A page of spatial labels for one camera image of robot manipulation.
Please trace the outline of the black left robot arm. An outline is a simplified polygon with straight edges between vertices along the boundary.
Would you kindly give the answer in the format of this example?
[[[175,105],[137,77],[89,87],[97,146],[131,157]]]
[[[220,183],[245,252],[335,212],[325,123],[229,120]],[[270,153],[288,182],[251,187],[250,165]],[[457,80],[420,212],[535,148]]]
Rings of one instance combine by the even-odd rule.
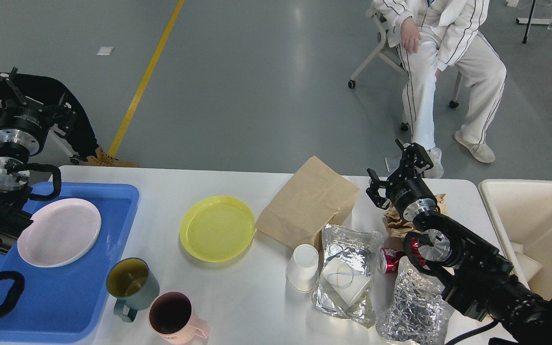
[[[59,102],[44,105],[22,94],[15,85],[17,68],[0,74],[0,254],[8,253],[32,223],[25,203],[50,201],[61,192],[61,173],[51,164],[30,163],[40,153],[52,126],[67,138],[77,114],[67,107],[65,92]]]

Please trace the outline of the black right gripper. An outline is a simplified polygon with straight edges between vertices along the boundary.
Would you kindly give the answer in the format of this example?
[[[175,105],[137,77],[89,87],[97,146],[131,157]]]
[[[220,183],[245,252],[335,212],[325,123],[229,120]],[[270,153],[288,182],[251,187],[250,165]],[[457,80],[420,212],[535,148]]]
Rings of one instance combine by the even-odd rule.
[[[370,181],[366,194],[378,208],[387,210],[392,203],[401,219],[413,221],[419,214],[437,209],[435,195],[420,178],[434,164],[427,150],[418,143],[396,139],[396,144],[402,156],[395,177],[403,182],[391,186],[391,181],[381,180],[373,169],[367,168]]]

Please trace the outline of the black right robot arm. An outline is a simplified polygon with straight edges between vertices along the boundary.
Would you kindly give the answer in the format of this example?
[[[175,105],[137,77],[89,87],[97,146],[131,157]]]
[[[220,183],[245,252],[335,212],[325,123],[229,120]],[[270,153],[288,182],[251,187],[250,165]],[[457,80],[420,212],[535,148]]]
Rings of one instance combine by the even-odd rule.
[[[512,273],[513,264],[499,249],[457,221],[437,211],[437,200],[422,180],[433,168],[424,147],[403,144],[399,168],[382,181],[368,169],[366,193],[381,209],[393,205],[414,231],[404,238],[404,251],[421,273],[443,284],[442,298],[464,316],[493,321],[449,341],[454,345],[498,323],[515,345],[552,345],[552,299],[545,300],[525,287]]]

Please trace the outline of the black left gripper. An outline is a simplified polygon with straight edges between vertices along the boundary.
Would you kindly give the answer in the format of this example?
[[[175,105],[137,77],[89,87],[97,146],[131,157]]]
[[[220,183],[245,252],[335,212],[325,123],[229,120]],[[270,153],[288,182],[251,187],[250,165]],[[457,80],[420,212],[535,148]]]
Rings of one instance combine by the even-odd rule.
[[[55,135],[67,139],[74,128],[77,114],[67,106],[69,94],[62,94],[56,105],[42,106],[41,112],[28,105],[26,97],[15,85],[14,78],[18,68],[13,67],[9,73],[0,73],[0,144],[11,142],[24,146],[30,156],[39,154],[52,126],[59,131]]]

